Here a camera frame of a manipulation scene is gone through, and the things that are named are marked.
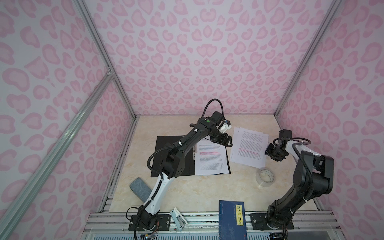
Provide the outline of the printed paper sheet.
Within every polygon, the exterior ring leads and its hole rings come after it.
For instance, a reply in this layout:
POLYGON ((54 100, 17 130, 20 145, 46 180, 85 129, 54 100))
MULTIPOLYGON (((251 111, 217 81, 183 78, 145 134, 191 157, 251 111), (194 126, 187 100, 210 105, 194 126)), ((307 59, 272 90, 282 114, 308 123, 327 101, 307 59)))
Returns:
POLYGON ((194 147, 195 175, 230 174, 226 147, 202 139, 194 147))

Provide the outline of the white paper sheet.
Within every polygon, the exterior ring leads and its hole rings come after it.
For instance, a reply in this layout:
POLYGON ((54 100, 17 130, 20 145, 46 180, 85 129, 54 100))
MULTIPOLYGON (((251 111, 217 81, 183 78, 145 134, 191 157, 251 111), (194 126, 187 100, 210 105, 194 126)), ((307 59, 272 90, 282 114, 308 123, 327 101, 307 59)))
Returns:
POLYGON ((235 128, 230 161, 261 169, 266 165, 265 150, 269 135, 244 128, 235 128))

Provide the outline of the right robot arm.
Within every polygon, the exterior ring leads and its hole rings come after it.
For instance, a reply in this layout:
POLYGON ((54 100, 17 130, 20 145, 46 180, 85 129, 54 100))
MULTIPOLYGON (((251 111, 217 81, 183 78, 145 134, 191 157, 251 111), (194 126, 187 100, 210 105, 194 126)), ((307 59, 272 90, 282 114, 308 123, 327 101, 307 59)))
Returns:
POLYGON ((266 224, 270 229, 286 228, 295 212, 309 200, 328 195, 333 189, 335 161, 332 157, 312 151, 311 141, 292 137, 292 131, 281 130, 265 151, 276 162, 292 155, 297 159, 293 186, 267 210, 266 224))

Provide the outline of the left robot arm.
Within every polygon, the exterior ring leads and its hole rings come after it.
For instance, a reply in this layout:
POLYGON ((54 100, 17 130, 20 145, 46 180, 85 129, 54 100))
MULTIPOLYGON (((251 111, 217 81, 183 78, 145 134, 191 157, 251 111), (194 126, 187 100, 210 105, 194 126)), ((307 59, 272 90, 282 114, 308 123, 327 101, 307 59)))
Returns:
POLYGON ((215 144, 229 147, 232 137, 226 130, 230 125, 222 113, 215 111, 210 117, 202 116, 197 123, 190 124, 192 130, 180 140, 166 144, 150 155, 147 167, 158 174, 158 180, 148 199, 139 207, 136 223, 145 229, 153 228, 171 183, 185 170, 186 155, 205 137, 210 137, 215 144))

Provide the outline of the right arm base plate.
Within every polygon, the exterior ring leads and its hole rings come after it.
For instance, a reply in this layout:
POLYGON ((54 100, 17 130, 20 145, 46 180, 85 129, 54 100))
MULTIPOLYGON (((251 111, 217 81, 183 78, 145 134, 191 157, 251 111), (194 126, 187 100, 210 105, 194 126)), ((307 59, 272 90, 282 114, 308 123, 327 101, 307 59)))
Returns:
POLYGON ((267 213, 250 214, 253 230, 269 231, 269 230, 282 230, 285 224, 288 230, 294 229, 292 222, 293 215, 288 214, 274 214, 273 216, 267 215, 267 213))

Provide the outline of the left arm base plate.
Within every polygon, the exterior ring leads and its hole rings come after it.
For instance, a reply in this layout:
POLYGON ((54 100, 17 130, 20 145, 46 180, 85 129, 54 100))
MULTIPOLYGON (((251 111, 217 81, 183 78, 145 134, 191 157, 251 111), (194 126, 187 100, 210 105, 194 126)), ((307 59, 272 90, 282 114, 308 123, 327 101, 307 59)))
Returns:
MULTIPOLYGON (((129 231, 133 232, 134 231, 134 226, 138 222, 137 221, 138 216, 137 215, 132 215, 131 216, 131 221, 129 224, 129 231)), ((137 232, 144 232, 144 231, 169 231, 170 229, 170 224, 171 224, 171 215, 166 214, 159 214, 157 215, 154 220, 150 223, 151 227, 146 227, 142 221, 139 221, 139 223, 136 225, 136 230, 137 232)))

